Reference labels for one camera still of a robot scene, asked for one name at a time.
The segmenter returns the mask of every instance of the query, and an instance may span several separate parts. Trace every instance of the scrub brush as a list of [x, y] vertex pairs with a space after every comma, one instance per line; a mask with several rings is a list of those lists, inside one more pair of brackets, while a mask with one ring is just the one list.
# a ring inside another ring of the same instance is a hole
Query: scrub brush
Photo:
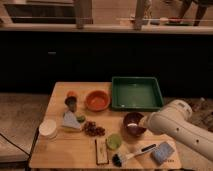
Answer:
[[121, 167], [122, 164], [125, 163], [127, 160], [129, 160], [129, 159], [131, 159], [131, 158], [133, 158], [137, 155], [144, 154], [146, 152], [152, 151], [156, 147], [157, 147], [156, 144], [152, 144], [152, 145], [149, 145], [147, 147], [140, 148], [137, 151], [135, 151], [133, 153], [126, 154], [126, 155], [115, 154], [112, 157], [112, 162], [115, 166]]

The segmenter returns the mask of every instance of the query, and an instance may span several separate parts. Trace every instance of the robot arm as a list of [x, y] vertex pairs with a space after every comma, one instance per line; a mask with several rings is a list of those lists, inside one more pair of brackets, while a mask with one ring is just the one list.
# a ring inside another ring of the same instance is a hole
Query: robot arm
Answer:
[[213, 161], [213, 134], [190, 124], [191, 107], [182, 100], [175, 100], [146, 121], [146, 127], [154, 134], [167, 134]]

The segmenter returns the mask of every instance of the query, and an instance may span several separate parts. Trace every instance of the cable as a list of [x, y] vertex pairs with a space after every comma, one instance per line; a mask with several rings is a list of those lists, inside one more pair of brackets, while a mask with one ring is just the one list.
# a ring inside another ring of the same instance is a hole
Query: cable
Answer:
[[12, 141], [10, 141], [7, 137], [5, 137], [2, 133], [0, 133], [0, 136], [2, 136], [7, 142], [9, 142], [10, 144], [12, 144], [13, 146], [15, 146], [16, 148], [18, 148], [19, 150], [21, 150], [22, 152], [24, 152], [25, 154], [27, 154], [28, 156], [30, 156], [30, 154], [28, 152], [26, 152], [25, 150], [23, 150], [21, 147], [19, 147], [18, 145], [14, 144]]

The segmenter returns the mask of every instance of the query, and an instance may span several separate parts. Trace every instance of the blue sponge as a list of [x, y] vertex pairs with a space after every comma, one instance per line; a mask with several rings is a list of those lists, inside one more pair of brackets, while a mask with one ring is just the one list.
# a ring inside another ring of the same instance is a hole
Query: blue sponge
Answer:
[[174, 153], [174, 149], [167, 143], [161, 143], [152, 153], [151, 156], [159, 164], [163, 164]]

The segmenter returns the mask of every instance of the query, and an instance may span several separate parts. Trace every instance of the green object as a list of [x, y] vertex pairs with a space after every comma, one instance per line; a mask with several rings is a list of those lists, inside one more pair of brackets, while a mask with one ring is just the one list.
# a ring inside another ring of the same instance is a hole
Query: green object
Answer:
[[111, 134], [107, 138], [107, 147], [111, 150], [118, 149], [122, 144], [122, 138], [119, 134]]
[[86, 120], [86, 117], [85, 117], [84, 115], [82, 115], [82, 116], [77, 116], [77, 121], [78, 121], [79, 123], [83, 123], [85, 120]]
[[163, 98], [154, 77], [113, 77], [112, 108], [114, 110], [157, 111]]

